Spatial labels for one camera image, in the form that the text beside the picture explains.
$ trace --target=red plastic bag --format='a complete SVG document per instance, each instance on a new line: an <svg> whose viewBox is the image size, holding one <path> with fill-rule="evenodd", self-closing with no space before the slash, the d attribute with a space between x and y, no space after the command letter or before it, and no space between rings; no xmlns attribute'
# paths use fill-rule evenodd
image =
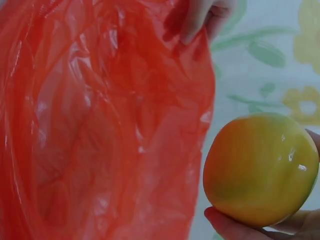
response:
<svg viewBox="0 0 320 240"><path fill-rule="evenodd" d="M188 237L215 86L185 2L4 5L1 239Z"/></svg>

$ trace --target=fingernail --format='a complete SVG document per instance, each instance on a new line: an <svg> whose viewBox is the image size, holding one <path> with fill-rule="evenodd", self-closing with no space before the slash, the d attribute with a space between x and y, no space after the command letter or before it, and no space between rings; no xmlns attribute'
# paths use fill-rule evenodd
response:
<svg viewBox="0 0 320 240"><path fill-rule="evenodd" d="M184 44L184 45L189 45L192 40L194 39L194 36L190 35L190 34L182 34L180 37L180 41Z"/></svg>

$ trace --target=orange fruit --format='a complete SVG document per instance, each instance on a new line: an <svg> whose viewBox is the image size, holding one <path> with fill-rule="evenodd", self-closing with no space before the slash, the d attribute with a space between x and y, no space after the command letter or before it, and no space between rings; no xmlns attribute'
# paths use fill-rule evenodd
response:
<svg viewBox="0 0 320 240"><path fill-rule="evenodd" d="M298 211L317 180L319 155L306 130L277 113L237 118L216 136L203 186L220 212L255 228Z"/></svg>

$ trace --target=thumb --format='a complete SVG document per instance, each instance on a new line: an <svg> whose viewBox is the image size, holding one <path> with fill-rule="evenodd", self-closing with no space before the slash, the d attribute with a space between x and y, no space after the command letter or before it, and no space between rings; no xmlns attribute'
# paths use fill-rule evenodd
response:
<svg viewBox="0 0 320 240"><path fill-rule="evenodd" d="M203 27L206 16L214 0L189 0L188 13L186 15L180 40L188 45Z"/></svg>
<svg viewBox="0 0 320 240"><path fill-rule="evenodd" d="M310 131L308 129L306 129L306 131L311 136L311 138L314 141L314 144L316 146L316 149L318 149L318 153L320 154L320 135L313 132L313 131Z"/></svg>

